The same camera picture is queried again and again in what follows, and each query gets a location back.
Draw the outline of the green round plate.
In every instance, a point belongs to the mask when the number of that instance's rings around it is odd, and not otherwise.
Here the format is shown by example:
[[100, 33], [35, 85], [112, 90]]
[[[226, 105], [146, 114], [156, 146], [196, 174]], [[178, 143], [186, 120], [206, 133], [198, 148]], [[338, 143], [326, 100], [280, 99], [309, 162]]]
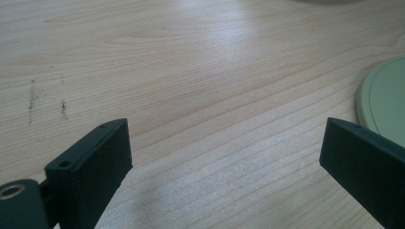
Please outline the green round plate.
[[371, 69], [356, 95], [359, 123], [405, 148], [405, 55]]

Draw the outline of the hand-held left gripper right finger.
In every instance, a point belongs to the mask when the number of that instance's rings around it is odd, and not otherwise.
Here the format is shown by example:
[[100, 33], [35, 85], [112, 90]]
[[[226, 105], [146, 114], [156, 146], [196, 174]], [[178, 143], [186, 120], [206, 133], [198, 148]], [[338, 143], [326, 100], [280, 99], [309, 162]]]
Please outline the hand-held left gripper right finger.
[[404, 147], [330, 117], [319, 162], [385, 229], [405, 229]]

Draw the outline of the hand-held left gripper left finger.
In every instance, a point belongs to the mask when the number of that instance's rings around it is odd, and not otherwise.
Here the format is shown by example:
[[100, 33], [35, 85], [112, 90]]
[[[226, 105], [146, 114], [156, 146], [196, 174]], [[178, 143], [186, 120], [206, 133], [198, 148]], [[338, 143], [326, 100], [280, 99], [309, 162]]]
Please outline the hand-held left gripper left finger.
[[45, 167], [61, 229], [94, 229], [132, 169], [125, 118], [94, 128]]

